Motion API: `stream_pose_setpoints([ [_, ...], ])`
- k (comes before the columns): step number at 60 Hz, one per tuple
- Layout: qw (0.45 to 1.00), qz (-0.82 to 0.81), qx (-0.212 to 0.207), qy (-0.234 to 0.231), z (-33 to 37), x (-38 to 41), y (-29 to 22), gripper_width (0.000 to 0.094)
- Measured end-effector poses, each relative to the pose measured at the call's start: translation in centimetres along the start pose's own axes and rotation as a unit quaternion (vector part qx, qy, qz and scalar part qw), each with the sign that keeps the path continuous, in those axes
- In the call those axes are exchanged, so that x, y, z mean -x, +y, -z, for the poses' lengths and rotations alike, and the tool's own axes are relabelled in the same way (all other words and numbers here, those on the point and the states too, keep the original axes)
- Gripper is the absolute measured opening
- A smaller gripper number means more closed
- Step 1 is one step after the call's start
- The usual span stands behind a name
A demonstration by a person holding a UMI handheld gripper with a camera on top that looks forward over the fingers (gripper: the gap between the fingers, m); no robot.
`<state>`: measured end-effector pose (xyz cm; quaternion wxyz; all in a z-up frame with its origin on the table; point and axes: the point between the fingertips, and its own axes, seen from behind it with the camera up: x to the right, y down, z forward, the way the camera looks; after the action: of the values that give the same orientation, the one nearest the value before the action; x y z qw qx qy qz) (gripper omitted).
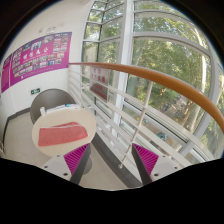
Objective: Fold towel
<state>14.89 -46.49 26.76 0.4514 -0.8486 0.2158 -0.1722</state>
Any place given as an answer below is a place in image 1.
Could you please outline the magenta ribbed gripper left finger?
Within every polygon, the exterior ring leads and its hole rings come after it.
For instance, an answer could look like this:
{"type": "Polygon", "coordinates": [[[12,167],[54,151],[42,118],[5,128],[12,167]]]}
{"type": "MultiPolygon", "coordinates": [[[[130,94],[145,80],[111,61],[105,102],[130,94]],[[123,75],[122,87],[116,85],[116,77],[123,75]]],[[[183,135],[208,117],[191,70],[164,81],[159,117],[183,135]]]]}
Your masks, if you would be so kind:
{"type": "Polygon", "coordinates": [[[76,185],[84,174],[90,156],[90,145],[85,144],[65,155],[56,155],[42,169],[76,185]]]}

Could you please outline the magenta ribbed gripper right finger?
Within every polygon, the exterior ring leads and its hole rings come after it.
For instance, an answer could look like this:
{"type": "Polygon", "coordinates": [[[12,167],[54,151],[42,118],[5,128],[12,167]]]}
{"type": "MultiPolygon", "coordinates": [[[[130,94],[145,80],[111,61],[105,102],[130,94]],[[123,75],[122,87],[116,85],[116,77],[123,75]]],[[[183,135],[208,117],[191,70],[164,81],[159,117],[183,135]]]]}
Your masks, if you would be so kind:
{"type": "Polygon", "coordinates": [[[157,155],[137,144],[132,144],[132,156],[144,185],[180,170],[166,155],[157,155]]]}

